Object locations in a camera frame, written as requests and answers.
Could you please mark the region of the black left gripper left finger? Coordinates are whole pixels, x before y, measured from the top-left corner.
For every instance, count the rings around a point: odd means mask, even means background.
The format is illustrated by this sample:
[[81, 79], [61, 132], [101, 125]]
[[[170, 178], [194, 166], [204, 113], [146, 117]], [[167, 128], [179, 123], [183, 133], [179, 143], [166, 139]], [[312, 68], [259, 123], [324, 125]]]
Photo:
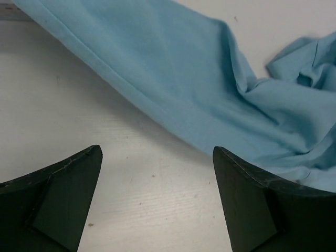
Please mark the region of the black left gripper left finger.
[[1, 251], [77, 251], [101, 164], [93, 145], [1, 183]]

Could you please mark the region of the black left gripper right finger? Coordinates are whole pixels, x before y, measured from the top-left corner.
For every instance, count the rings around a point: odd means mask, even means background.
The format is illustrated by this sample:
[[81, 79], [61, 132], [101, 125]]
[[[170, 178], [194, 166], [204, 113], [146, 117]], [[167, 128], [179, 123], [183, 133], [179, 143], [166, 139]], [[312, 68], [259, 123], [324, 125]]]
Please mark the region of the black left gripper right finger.
[[214, 171], [234, 252], [335, 251], [335, 194], [299, 185], [222, 147]]

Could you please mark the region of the light blue trousers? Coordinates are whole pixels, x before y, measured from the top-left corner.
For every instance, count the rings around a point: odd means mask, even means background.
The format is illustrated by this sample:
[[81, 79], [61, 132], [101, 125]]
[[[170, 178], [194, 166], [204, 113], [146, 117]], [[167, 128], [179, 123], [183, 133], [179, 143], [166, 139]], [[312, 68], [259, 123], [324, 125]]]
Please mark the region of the light blue trousers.
[[258, 78], [224, 21], [175, 1], [15, 4], [195, 148], [335, 191], [335, 34], [295, 40]]

